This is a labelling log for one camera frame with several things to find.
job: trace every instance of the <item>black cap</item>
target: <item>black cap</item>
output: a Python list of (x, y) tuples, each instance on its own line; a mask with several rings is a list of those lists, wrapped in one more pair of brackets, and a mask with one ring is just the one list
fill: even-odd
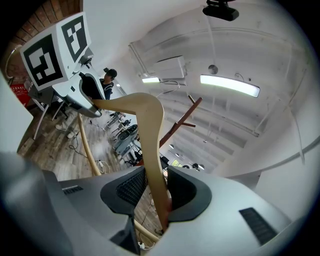
[(106, 74), (112, 78), (115, 78), (117, 76), (117, 71), (113, 68), (108, 69), (107, 67), (103, 70), (104, 72), (106, 72)]

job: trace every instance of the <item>white wall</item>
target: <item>white wall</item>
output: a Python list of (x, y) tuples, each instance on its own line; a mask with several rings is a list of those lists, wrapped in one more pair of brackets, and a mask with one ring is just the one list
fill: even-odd
[[(296, 116), (302, 148), (320, 136), (320, 82), (311, 67), (295, 96), (292, 111)], [(300, 150), (296, 126), (289, 109), (275, 117), (274, 124), (259, 138), (248, 143), (238, 155), (225, 161), (214, 174), (232, 177), (261, 171)]]
[(0, 72), (0, 151), (17, 152), (34, 118), (12, 92)]
[(300, 158), (261, 173), (255, 192), (292, 221), (304, 216), (319, 192), (320, 144)]
[(255, 190), (259, 181), (259, 174), (244, 174), (241, 176), (238, 176), (237, 178), (232, 178), (231, 180), (234, 180), (236, 182), (240, 182), (241, 184), (245, 185), (251, 190)]

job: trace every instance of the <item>vent grille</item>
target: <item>vent grille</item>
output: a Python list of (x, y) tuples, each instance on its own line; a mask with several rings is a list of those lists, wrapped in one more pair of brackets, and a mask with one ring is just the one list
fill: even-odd
[(136, 207), (147, 185), (147, 175), (143, 170), (118, 185), (116, 187), (116, 195)]
[(69, 195), (69, 194), (81, 191), (81, 190), (83, 190), (83, 188), (76, 185), (76, 186), (70, 186), (70, 187), (63, 188), (62, 190), (65, 195)]
[(255, 209), (247, 208), (239, 212), (258, 239), (260, 245), (264, 245), (277, 235), (277, 232)]

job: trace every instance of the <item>wooden rod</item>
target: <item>wooden rod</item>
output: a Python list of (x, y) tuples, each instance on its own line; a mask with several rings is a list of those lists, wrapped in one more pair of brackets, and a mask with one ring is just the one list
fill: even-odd
[(195, 104), (195, 100), (194, 100), (194, 98), (191, 97), (191, 95), (188, 95), (188, 98), (190, 99), (190, 101), (191, 101), (193, 104)]
[(138, 230), (140, 233), (142, 233), (144, 236), (149, 238), (152, 242), (158, 242), (159, 238), (156, 237), (154, 234), (150, 233), (148, 230), (146, 230), (138, 221), (134, 220), (134, 226), (135, 229)]
[(190, 126), (190, 127), (196, 127), (195, 124), (192, 124), (192, 123), (188, 123), (188, 122), (183, 122), (182, 123), (183, 126)]
[(198, 98), (196, 102), (188, 109), (188, 111), (180, 118), (178, 121), (178, 125), (175, 126), (174, 132), (184, 123), (187, 118), (192, 114), (192, 112), (199, 106), (202, 102), (202, 97)]
[(172, 131), (175, 129), (175, 127), (177, 126), (177, 122), (175, 122), (173, 125), (172, 125), (172, 127), (171, 127), (171, 129), (170, 129), (170, 131), (168, 132), (168, 134), (172, 134)]
[(83, 147), (86, 153), (86, 156), (89, 160), (90, 166), (91, 166), (91, 171), (92, 174), (94, 176), (100, 176), (101, 172), (98, 169), (98, 166), (96, 165), (95, 159), (91, 153), (91, 150), (89, 148), (89, 144), (88, 144), (88, 140), (87, 140), (87, 136), (85, 133), (85, 128), (84, 128), (84, 124), (82, 122), (82, 118), (81, 115), (78, 113), (78, 124), (79, 124), (79, 129), (80, 129), (80, 134), (81, 134), (81, 138), (82, 138), (82, 143), (83, 143)]

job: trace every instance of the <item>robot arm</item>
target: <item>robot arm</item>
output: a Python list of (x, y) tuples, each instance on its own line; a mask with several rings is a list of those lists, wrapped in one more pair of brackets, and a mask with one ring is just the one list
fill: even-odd
[(90, 100), (105, 100), (99, 76), (90, 64), (93, 53), (86, 14), (77, 13), (46, 28), (20, 51), (35, 88), (52, 87), (63, 101), (85, 116), (100, 117)]

